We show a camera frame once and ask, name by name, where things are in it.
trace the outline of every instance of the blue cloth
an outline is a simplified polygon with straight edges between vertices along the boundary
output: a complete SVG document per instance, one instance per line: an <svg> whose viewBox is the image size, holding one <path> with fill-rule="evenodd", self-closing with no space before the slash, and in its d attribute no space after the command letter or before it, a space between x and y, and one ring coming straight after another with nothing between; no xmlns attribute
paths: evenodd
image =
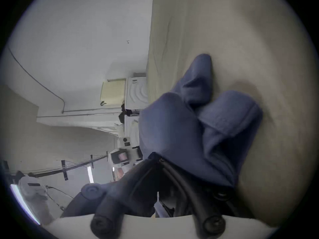
<svg viewBox="0 0 319 239"><path fill-rule="evenodd" d="M201 54L170 92L141 111L140 149L144 159L156 152L198 178L234 187L263 113L233 90L210 102L212 82L211 58Z"/></svg>

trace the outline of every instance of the white wall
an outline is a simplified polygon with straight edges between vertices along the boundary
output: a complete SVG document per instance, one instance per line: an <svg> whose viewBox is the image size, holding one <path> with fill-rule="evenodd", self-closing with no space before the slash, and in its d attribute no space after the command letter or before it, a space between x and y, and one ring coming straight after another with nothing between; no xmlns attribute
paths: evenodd
<svg viewBox="0 0 319 239"><path fill-rule="evenodd" d="M103 81L146 71L152 1L35 0L8 45L66 110L100 108ZM60 113L62 101L7 49L1 60L4 83L39 106L39 115Z"/></svg>
<svg viewBox="0 0 319 239"><path fill-rule="evenodd" d="M79 162L115 148L117 137L102 131L37 123L38 107L4 85L0 102L0 158L12 171L61 168L62 159Z"/></svg>

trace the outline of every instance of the white appliance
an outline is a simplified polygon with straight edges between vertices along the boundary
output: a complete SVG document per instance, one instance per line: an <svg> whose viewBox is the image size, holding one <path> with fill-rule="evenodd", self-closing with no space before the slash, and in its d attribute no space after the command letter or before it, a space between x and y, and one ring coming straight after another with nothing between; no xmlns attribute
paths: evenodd
<svg viewBox="0 0 319 239"><path fill-rule="evenodd" d="M141 110L148 106L146 77L131 77L125 86L125 109Z"/></svg>
<svg viewBox="0 0 319 239"><path fill-rule="evenodd" d="M124 116L124 134L130 138L131 146L139 146L139 130L138 130L139 116Z"/></svg>

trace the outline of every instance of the metal pipe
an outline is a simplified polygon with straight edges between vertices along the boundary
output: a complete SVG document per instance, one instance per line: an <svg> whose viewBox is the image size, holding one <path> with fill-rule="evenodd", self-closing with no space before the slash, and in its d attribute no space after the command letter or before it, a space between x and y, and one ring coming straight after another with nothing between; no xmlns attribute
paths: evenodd
<svg viewBox="0 0 319 239"><path fill-rule="evenodd" d="M75 115L59 115L59 116L37 116L37 118L89 116L89 115L106 115L106 114L75 114Z"/></svg>
<svg viewBox="0 0 319 239"><path fill-rule="evenodd" d="M84 109L84 110L69 110L69 111L64 111L64 112L65 112L65 113L68 113L68 112L84 112L84 111L109 110L109 109L120 109L120 107L116 107L116 108Z"/></svg>
<svg viewBox="0 0 319 239"><path fill-rule="evenodd" d="M43 86L36 78L34 78L31 74L29 74L29 72L28 72L27 70L25 70L25 69L23 68L23 66L19 63L19 61L15 58L15 56L14 56L14 54L12 53L12 51L11 51L11 49L10 49L9 46L8 46L8 50L10 51L10 53L11 53L13 59L19 64L19 66L21 66L21 68L22 68L32 79L34 79L34 80L35 80L36 82L38 82L43 88L45 88L47 91L49 91L50 93L52 93L53 95L55 95L57 98L60 98L60 99L63 101L63 109L62 109L62 112L61 112L61 113L64 113L64 107L65 107L65 102L64 102L64 100L63 100L61 97L59 97L58 95L54 94L54 93L53 93L51 90L49 90L47 87Z"/></svg>

